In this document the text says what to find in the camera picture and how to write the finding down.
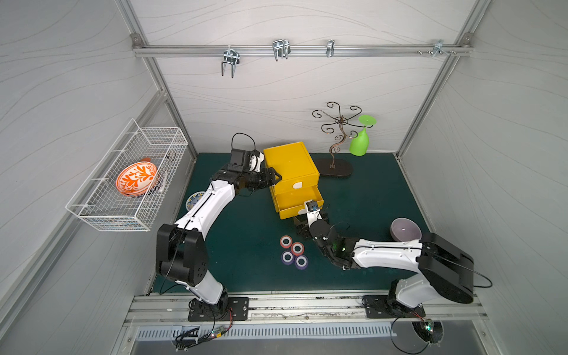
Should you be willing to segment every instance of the drawer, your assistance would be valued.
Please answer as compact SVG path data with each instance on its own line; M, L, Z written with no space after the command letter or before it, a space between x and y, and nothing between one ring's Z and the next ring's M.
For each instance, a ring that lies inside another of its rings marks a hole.
M282 176L274 185L276 195L318 184L319 171L303 142L264 149L264 163Z
M299 212L304 209L305 201L316 200L318 206L323 206L323 198L317 186L304 187L283 194L275 194L274 187L271 186L270 195L276 212L280 214L280 219L299 215Z

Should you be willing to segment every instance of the wire basket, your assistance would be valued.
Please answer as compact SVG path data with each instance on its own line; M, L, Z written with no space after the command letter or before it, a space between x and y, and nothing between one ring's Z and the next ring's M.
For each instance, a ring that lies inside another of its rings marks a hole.
M132 121L66 206L98 231L150 231L187 147L178 127L139 127ZM118 192L118 175L143 158L158 167L158 182L139 197Z

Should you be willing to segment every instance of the metal hook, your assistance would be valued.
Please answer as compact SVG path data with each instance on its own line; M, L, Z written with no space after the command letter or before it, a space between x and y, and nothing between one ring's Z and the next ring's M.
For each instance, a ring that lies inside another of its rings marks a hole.
M290 54L290 42L285 39L278 39L272 42L272 50L274 51L274 59L278 61L278 57L288 59L288 54Z
M231 65L231 78L235 77L235 70L237 69L237 64L240 63L241 56L233 51L232 49L228 49L223 52L223 62L221 63L221 76L225 76L225 67L227 64Z
M444 45L444 40L439 40L438 42L436 42L436 44L434 45L434 48L432 48L431 51L428 51L428 53L430 53L430 56L432 58L434 58L438 54L443 54L443 55L449 56L450 53L448 53L448 52L446 52L445 50L442 49L443 45Z
M327 51L325 52L325 55L330 58L333 57L333 50L335 47L335 41L330 39L329 41L327 41Z

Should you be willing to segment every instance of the tape roll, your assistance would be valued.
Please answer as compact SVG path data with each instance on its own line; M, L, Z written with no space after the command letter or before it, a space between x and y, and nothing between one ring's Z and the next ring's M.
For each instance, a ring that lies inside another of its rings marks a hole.
M296 265L298 270L304 270L308 267L308 258L305 255L296 256L294 265Z
M283 248L289 248L292 245L292 238L290 238L290 236L282 236L282 238L280 238L280 245Z
M304 253L304 245L300 242L295 242L292 244L292 254L295 256L302 255Z
M292 265L294 262L294 255L289 250L285 250L280 259L284 265Z

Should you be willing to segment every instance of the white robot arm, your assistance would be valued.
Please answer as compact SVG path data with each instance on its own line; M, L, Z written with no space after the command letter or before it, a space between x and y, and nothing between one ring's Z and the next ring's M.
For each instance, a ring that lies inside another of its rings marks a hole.
M415 272L395 280L381 311L394 317L412 312L428 300L445 297L459 303L473 301L473 259L434 233L405 242L344 238L329 226L315 201L304 203L306 216L295 217L299 233L311 237L323 255L344 270L384 267Z
M156 272L186 287L219 314L227 308L227 291L208 269L204 242L215 219L241 189L263 189L282 179L273 168L261 168L263 160L257 150L231 150L230 162L213 175L199 202L173 225L158 230Z
M199 202L157 233L157 274L186 287L213 314L226 314L228 297L226 288L209 272L204 242L215 219L241 189L263 189L282 179L273 168L260 168L263 160L257 150L232 149L230 162L213 175ZM393 281L382 305L384 314L404 316L439 296L460 303L473 301L473 259L440 236L426 233L420 240L403 243L345 238L329 226L317 202L307 201L304 206L306 214L295 217L294 224L334 265L344 270L379 266L416 273Z

